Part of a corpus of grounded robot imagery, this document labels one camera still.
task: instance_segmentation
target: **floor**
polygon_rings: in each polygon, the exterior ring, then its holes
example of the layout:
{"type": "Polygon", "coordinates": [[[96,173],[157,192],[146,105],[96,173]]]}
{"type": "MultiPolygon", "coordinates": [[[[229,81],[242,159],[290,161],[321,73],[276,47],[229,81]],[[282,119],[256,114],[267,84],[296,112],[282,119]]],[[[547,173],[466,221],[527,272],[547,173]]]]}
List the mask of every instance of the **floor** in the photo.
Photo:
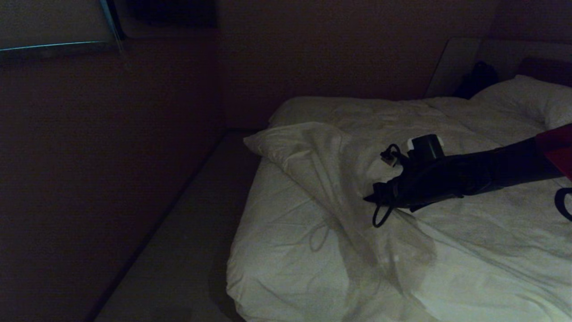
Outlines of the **floor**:
{"type": "Polygon", "coordinates": [[[226,261],[259,157],[231,131],[193,179],[96,322],[243,321],[226,261]]]}

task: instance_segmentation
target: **window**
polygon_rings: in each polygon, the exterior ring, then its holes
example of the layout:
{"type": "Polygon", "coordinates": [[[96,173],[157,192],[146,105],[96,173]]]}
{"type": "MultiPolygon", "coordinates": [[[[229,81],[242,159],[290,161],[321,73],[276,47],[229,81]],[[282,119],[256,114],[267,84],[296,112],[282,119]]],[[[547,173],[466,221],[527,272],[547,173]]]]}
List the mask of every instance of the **window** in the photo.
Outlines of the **window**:
{"type": "Polygon", "coordinates": [[[1,0],[0,60],[114,48],[114,15],[107,0],[1,0]]]}

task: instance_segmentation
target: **cable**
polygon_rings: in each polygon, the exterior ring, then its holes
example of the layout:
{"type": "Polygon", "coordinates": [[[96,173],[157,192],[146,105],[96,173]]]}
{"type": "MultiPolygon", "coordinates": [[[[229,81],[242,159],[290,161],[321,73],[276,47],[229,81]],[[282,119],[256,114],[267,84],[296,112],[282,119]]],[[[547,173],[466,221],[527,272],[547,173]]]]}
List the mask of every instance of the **cable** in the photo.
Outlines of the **cable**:
{"type": "Polygon", "coordinates": [[[554,196],[554,203],[556,204],[556,209],[566,217],[569,221],[572,221],[572,215],[566,210],[565,198],[567,194],[572,194],[572,188],[562,188],[556,192],[554,196]]]}
{"type": "Polygon", "coordinates": [[[391,212],[392,212],[393,209],[394,209],[394,206],[391,205],[391,206],[387,209],[386,214],[383,216],[382,221],[380,221],[379,223],[377,223],[377,221],[378,221],[378,212],[379,212],[379,209],[380,209],[381,207],[382,207],[381,205],[378,205],[377,208],[375,209],[375,212],[374,212],[374,218],[373,218],[373,221],[372,221],[372,222],[373,222],[375,228],[380,228],[380,227],[383,225],[383,223],[386,222],[387,218],[390,217],[390,214],[391,214],[391,212]]]}

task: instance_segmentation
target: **bed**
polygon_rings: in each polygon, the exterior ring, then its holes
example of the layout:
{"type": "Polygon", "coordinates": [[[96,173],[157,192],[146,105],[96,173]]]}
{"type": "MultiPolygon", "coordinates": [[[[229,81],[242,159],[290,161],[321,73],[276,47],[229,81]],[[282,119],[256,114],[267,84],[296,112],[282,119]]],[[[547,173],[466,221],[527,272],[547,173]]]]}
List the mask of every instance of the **bed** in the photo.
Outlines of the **bed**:
{"type": "Polygon", "coordinates": [[[362,201],[373,182],[399,174],[379,159],[390,143],[437,133],[446,155],[465,154],[572,123],[572,84],[541,75],[534,66],[544,63],[525,60],[521,75],[471,100],[285,102],[268,129],[245,139],[263,159],[228,261],[238,313],[247,321],[572,320],[572,222],[553,205],[556,190],[571,186],[566,178],[397,210],[379,229],[375,205],[362,201]]]}

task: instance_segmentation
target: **red object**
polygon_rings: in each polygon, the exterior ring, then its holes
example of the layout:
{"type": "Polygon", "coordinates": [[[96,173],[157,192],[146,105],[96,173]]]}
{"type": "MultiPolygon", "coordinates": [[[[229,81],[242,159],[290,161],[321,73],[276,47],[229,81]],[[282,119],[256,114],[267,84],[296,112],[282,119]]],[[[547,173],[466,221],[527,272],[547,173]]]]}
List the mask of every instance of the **red object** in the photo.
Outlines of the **red object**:
{"type": "Polygon", "coordinates": [[[572,124],[536,136],[537,148],[572,181],[572,124]]]}

